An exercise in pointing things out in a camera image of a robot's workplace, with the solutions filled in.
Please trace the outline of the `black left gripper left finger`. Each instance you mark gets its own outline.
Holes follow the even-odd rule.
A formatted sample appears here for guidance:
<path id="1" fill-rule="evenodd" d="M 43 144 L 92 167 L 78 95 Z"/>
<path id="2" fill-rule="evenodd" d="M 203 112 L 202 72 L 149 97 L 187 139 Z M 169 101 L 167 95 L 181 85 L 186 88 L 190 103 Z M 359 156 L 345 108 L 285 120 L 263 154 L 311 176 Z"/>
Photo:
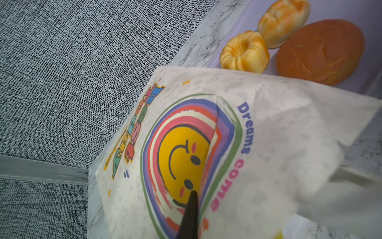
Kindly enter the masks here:
<path id="1" fill-rule="evenodd" d="M 196 191 L 192 191 L 176 239 L 198 238 L 198 214 L 198 194 Z"/>

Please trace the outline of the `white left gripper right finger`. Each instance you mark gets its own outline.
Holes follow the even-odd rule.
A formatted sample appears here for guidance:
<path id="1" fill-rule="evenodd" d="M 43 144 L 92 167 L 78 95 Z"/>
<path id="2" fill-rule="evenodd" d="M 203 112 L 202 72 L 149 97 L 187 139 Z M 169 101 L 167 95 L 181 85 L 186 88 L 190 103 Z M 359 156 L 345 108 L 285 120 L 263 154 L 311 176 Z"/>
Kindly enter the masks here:
<path id="1" fill-rule="evenodd" d="M 382 177 L 339 167 L 298 214 L 316 223 L 364 239 L 382 237 Z"/>

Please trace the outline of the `white printed paper bag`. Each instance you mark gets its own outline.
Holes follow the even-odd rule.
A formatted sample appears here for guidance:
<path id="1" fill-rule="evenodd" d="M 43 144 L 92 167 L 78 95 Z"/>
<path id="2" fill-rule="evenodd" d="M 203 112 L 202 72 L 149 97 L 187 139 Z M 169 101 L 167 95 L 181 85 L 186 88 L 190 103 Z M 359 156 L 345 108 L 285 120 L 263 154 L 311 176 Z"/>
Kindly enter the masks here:
<path id="1" fill-rule="evenodd" d="M 381 108 L 304 80 L 160 66 L 96 172 L 113 239 L 173 239 L 189 196 L 201 239 L 270 239 Z"/>

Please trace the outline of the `orange brown fake bread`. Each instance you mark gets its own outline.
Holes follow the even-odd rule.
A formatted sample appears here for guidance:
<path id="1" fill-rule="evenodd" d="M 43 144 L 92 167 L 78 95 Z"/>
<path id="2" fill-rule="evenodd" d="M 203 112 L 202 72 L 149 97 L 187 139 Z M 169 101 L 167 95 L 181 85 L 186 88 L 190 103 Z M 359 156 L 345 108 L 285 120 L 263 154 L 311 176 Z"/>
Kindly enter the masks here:
<path id="1" fill-rule="evenodd" d="M 334 86 L 358 67 L 365 37 L 346 20 L 322 20 L 293 33 L 276 54 L 279 76 Z"/>

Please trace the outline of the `yellow bundt fake bread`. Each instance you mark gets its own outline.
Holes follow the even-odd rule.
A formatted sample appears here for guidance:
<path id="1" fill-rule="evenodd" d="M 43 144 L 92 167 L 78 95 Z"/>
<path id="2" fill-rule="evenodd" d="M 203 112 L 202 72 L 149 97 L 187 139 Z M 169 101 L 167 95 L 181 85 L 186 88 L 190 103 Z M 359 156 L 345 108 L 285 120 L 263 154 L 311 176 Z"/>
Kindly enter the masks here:
<path id="1" fill-rule="evenodd" d="M 222 69 L 263 73 L 270 54 L 260 33 L 246 31 L 230 39 L 219 56 Z"/>

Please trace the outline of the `pale yellow fake bun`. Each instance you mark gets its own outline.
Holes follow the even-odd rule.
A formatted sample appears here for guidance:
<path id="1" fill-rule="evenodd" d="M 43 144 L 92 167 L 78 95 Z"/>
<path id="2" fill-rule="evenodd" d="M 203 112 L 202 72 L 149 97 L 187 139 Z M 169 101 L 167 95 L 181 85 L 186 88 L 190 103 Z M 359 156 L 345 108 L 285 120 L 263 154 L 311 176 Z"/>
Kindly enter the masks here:
<path id="1" fill-rule="evenodd" d="M 257 31 L 268 48 L 278 48 L 306 24 L 310 10 L 309 1 L 277 1 L 260 18 Z"/>

